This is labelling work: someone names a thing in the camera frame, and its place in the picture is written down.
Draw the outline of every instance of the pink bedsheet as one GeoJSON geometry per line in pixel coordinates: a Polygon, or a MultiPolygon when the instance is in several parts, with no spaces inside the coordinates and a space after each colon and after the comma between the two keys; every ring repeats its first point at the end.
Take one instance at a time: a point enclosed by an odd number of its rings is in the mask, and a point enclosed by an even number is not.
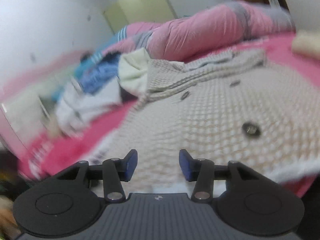
{"type": "MultiPolygon", "coordinates": [[[[291,43],[294,37],[294,33],[278,34],[257,41],[242,42],[228,49],[263,48],[266,50],[270,60],[292,67],[314,85],[320,86],[320,62],[293,54],[291,52],[291,43]]],[[[224,50],[226,48],[214,51],[214,53],[224,50]]],[[[211,53],[212,51],[192,57],[188,61],[211,53]]],[[[60,138],[52,143],[48,142],[45,135],[42,135],[41,138],[33,142],[21,160],[21,171],[29,177],[34,177],[34,173],[37,171],[35,166],[37,165],[39,167],[39,176],[43,176],[46,173],[52,175],[63,170],[89,152],[105,135],[116,129],[133,104],[134,102],[127,103],[112,113],[100,117],[93,122],[90,128],[84,131],[81,137],[60,138]]],[[[316,175],[305,177],[299,181],[286,183],[284,186],[293,191],[297,196],[302,197],[313,183],[315,177],[316,175]]]]}

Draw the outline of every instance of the pink blanket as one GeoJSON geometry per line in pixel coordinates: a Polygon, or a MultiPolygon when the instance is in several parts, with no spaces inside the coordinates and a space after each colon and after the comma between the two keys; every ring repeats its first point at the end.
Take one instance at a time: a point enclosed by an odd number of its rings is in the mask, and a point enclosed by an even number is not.
{"type": "Polygon", "coordinates": [[[155,28],[158,28],[162,23],[151,23],[151,22],[137,22],[131,23],[127,26],[127,37],[132,37],[138,33],[148,32],[155,28]]]}
{"type": "Polygon", "coordinates": [[[145,47],[151,58],[184,61],[243,40],[294,30],[292,18],[281,8],[231,1],[129,37],[102,54],[145,47]]]}
{"type": "MultiPolygon", "coordinates": [[[[314,85],[320,86],[320,62],[293,54],[291,52],[291,43],[294,37],[294,33],[272,35],[257,41],[242,42],[228,49],[263,48],[266,50],[269,59],[296,69],[314,85]]],[[[204,57],[207,54],[208,52],[189,58],[188,61],[204,57]]],[[[90,128],[84,131],[81,137],[60,138],[54,143],[49,142],[45,135],[38,138],[29,147],[26,155],[21,160],[21,171],[30,177],[34,177],[35,171],[39,176],[43,176],[46,173],[53,175],[80,160],[104,136],[120,125],[133,103],[130,102],[114,112],[100,117],[90,128]]],[[[314,179],[315,176],[306,177],[296,182],[286,183],[285,187],[301,197],[308,190],[314,179]]]]}

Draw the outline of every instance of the blue clothing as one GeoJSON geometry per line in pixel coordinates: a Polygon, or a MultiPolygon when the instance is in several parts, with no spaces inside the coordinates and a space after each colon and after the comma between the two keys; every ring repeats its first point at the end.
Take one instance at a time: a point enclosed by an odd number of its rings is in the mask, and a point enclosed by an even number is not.
{"type": "Polygon", "coordinates": [[[84,93],[94,94],[99,91],[109,80],[118,75],[120,53],[112,55],[107,61],[100,62],[89,73],[79,79],[79,84],[84,93]]]}
{"type": "MultiPolygon", "coordinates": [[[[95,54],[91,56],[91,58],[87,59],[86,61],[80,63],[80,65],[75,69],[75,72],[73,76],[80,80],[82,79],[83,74],[95,67],[95,65],[102,60],[104,57],[102,55],[102,51],[104,51],[106,48],[110,47],[111,45],[118,43],[121,40],[124,40],[127,38],[127,26],[123,27],[118,33],[116,33],[107,43],[103,44],[101,47],[99,47],[95,54]]],[[[52,95],[51,98],[54,102],[57,102],[61,95],[63,94],[64,89],[58,88],[52,95]]]]}

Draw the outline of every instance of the striped fabric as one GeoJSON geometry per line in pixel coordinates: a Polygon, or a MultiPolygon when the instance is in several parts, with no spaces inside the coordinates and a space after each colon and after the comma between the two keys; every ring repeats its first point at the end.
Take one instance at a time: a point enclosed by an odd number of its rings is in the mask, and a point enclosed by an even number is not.
{"type": "Polygon", "coordinates": [[[118,32],[118,42],[122,41],[127,38],[127,26],[123,27],[119,32],[118,32]]]}

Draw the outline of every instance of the white towel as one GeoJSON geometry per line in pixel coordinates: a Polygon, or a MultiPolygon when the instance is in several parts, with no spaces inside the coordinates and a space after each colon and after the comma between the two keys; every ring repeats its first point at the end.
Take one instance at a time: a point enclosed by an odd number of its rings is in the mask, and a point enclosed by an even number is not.
{"type": "MultiPolygon", "coordinates": [[[[140,97],[147,90],[147,71],[151,60],[145,48],[128,54],[122,54],[118,75],[120,86],[130,94],[140,97]]],[[[172,62],[184,65],[183,62],[172,62]]]]}
{"type": "Polygon", "coordinates": [[[74,82],[69,82],[55,113],[60,129],[71,136],[87,127],[95,118],[121,104],[118,77],[113,78],[94,95],[82,93],[74,82]]]}

